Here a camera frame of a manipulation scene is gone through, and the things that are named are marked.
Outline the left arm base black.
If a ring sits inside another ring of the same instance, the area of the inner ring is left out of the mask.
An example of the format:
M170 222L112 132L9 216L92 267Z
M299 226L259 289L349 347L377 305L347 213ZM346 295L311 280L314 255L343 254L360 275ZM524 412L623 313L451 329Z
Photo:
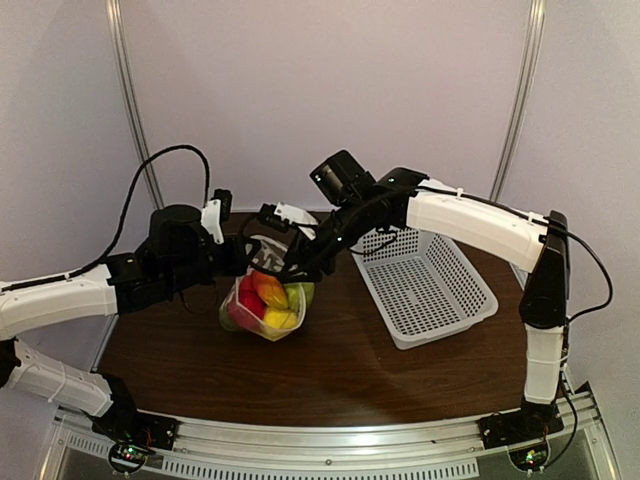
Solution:
M92 430L113 441L138 447L171 451L178 421L175 418L140 411L125 382L105 374L112 404L102 415L89 415Z

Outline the green fake apple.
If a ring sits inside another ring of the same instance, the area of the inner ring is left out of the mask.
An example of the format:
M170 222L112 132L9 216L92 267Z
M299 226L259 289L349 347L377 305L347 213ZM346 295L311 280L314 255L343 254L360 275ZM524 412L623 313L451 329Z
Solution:
M241 330L241 328L231 319L226 309L219 311L219 323L229 332L238 332Z

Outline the aluminium frame post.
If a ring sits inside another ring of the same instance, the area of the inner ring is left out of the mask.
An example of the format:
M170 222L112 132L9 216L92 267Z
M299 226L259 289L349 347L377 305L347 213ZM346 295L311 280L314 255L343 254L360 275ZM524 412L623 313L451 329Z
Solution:
M122 2L119 0L106 0L105 7L125 113L129 123L134 148L138 156L139 163L142 164L150 156L150 153L137 101L134 78L129 59Z
M531 1L513 105L490 191L490 199L493 201L497 201L501 197L517 149L539 62L545 20L546 2L544 0Z

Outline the orange red fake mango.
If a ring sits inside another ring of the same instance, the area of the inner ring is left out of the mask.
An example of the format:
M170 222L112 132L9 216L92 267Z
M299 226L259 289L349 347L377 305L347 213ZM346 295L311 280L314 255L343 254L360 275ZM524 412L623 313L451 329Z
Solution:
M259 271L250 274L253 286L268 307L288 309L287 296L283 285L274 277Z

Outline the clear polka dot zip bag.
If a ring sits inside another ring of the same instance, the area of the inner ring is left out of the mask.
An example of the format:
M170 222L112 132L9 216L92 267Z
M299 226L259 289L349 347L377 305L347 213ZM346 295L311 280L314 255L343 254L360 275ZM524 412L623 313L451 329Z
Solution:
M232 284L219 307L219 323L227 331L250 332L275 342L302 325L313 302L315 284L283 284L259 272L258 268L280 270L286 246L265 235L252 238L261 246L253 258L255 266Z

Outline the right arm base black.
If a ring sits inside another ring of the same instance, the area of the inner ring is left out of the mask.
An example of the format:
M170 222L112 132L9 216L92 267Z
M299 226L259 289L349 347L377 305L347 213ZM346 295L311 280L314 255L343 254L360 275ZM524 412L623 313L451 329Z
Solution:
M564 423L555 404L524 402L511 412L495 412L477 421L485 449L544 439L561 432Z

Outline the aluminium front rail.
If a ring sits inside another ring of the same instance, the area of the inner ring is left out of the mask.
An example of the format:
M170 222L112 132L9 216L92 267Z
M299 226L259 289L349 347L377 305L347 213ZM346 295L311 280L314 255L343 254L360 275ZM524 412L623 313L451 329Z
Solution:
M617 479L594 395L557 403L564 428L546 440L554 464L516 464L532 443L489 448L478 417L376 427L274 427L181 418L171 449L134 479Z

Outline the red fake apple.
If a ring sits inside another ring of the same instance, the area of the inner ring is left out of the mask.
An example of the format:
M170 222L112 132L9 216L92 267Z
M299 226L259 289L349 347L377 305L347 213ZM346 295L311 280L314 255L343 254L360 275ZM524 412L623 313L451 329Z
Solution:
M266 304L255 290L250 276L244 276L238 287L238 302L258 319L264 318Z

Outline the aluminium frame post left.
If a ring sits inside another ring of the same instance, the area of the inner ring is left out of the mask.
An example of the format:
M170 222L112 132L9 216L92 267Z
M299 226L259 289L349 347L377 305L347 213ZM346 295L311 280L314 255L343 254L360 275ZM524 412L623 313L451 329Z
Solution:
M134 148L138 156L139 163L142 164L150 156L150 153L137 101L134 78L129 59L122 2L119 0L106 0L105 7L125 113L129 123Z

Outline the yellow fake pear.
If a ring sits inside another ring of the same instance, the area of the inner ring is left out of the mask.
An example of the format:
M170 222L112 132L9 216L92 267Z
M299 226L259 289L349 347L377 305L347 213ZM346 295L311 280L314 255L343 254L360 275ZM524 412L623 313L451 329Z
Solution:
M263 317L265 329L269 332L294 330L299 325L299 319L294 311L267 307Z

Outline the aluminium frame post right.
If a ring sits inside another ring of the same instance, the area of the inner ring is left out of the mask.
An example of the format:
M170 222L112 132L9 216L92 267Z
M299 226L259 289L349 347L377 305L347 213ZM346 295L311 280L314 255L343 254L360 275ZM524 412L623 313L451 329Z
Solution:
M513 105L490 191L490 199L493 201L497 201L501 197L517 149L539 62L545 20L546 2L544 0L531 1Z

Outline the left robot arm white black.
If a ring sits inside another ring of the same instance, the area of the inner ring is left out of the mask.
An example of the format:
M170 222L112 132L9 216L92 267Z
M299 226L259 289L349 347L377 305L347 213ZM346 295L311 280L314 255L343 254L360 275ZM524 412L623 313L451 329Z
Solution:
M81 371L36 352L18 335L77 318L123 316L170 301L196 285L244 274L260 243L226 235L218 200L203 209L171 205L152 213L148 237L132 253L96 265L1 286L1 385L93 418L136 411L117 378Z

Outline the white perforated plastic basket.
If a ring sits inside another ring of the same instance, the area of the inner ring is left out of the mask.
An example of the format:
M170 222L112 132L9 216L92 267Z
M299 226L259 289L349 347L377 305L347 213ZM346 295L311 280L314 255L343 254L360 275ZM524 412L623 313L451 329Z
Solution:
M372 230L352 256L400 350L462 333L498 311L489 285L447 237L410 228Z

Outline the green fake pear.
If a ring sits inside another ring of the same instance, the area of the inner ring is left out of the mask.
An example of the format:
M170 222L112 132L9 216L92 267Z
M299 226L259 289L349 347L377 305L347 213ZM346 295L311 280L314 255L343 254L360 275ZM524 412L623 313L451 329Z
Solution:
M315 284L313 282L298 282L284 284L288 308L294 312L300 309L301 302L309 306L314 298Z

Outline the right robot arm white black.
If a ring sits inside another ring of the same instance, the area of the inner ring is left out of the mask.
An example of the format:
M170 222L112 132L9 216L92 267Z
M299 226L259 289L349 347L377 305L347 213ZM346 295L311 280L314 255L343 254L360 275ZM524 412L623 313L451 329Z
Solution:
M565 216L499 206L406 167L375 179L346 150L310 177L335 209L319 221L301 208L276 205L276 218L300 230L279 280L318 281L334 272L338 253L374 229L392 227L439 234L515 265L529 275L519 304L527 366L521 406L511 420L534 436L550 430L569 324Z

